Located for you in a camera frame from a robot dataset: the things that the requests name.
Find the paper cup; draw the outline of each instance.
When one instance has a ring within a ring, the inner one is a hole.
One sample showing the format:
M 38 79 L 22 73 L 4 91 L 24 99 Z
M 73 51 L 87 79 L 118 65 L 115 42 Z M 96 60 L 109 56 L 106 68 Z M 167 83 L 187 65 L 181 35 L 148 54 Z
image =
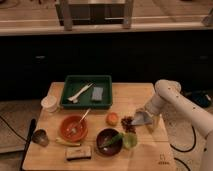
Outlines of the paper cup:
M 48 95 L 41 101 L 41 106 L 46 110 L 47 112 L 55 112 L 58 108 L 57 106 L 57 98 L 53 95 Z

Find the red bowl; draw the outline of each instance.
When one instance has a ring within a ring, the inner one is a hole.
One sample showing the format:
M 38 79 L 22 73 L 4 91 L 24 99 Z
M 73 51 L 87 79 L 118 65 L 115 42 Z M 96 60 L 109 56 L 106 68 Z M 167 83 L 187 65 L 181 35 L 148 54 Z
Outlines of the red bowl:
M 80 124 L 76 126 L 78 121 L 81 119 L 81 116 L 69 116 L 65 118 L 59 129 L 61 138 L 69 142 L 76 142 L 84 139 L 88 133 L 86 120 L 82 120 Z M 76 133 L 73 133 L 72 128 L 76 128 Z

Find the green vegetable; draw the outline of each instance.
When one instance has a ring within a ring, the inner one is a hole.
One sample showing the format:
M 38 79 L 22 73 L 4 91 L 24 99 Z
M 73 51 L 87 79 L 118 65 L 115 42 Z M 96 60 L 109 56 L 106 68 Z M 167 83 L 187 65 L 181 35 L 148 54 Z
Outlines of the green vegetable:
M 130 149 L 136 146 L 137 142 L 138 142 L 137 135 L 132 132 L 128 132 L 123 136 L 123 146 L 126 149 Z
M 123 138 L 123 133 L 118 133 L 117 135 L 112 137 L 110 140 L 108 140 L 108 141 L 104 142 L 103 144 L 101 144 L 99 146 L 99 148 L 108 147 L 108 146 L 114 144 L 115 142 L 119 141 L 122 138 Z

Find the wire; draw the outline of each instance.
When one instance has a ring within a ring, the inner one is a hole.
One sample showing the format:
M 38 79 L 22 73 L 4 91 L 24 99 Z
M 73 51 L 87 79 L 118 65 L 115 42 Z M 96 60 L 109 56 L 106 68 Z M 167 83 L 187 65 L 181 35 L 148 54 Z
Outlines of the wire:
M 172 145 L 172 144 L 170 144 L 170 146 L 171 146 L 174 150 L 179 151 L 179 152 L 182 152 L 182 153 L 187 153 L 187 152 L 192 151 L 192 150 L 195 148 L 196 142 L 197 142 L 197 140 L 196 140 L 196 139 L 197 139 L 197 138 L 196 138 L 196 132 L 195 132 L 195 129 L 194 129 L 193 126 L 192 126 L 192 131 L 193 131 L 193 136 L 194 136 L 194 143 L 193 143 L 193 145 L 192 145 L 191 148 L 189 148 L 189 149 L 187 149 L 187 150 L 181 150 L 181 149 L 178 149 L 177 147 L 175 147 L 175 146 Z
M 10 125 L 9 123 L 3 118 L 0 116 L 0 119 L 13 131 L 14 134 L 16 134 L 19 138 L 21 138 L 23 141 L 27 142 L 27 140 L 22 137 L 21 135 L 19 135 Z
M 180 163 L 182 163 L 185 167 L 186 167 L 186 169 L 188 170 L 188 171 L 191 171 L 191 169 L 189 168 L 189 166 L 187 166 L 187 164 L 186 163 L 184 163 L 182 160 L 180 160 L 179 158 L 174 158 L 175 160 L 177 160 L 177 161 L 179 161 Z

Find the spoon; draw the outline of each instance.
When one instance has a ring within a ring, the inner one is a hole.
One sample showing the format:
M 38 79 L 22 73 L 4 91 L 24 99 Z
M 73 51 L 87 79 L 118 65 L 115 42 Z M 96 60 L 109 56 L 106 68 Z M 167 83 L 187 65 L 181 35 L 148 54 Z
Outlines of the spoon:
M 87 109 L 86 113 L 82 116 L 82 118 L 77 122 L 77 124 L 74 127 L 72 127 L 71 133 L 75 134 L 77 132 L 76 127 L 81 123 L 81 121 L 83 121 L 83 119 L 87 116 L 90 110 L 91 110 L 90 108 Z
M 83 92 L 85 92 L 88 88 L 90 88 L 93 85 L 93 83 L 89 83 L 86 84 L 83 88 L 80 89 L 80 91 L 78 91 L 74 96 L 71 96 L 69 98 L 67 98 L 69 101 L 73 102 L 73 103 L 77 103 L 78 102 L 78 96 L 80 96 Z

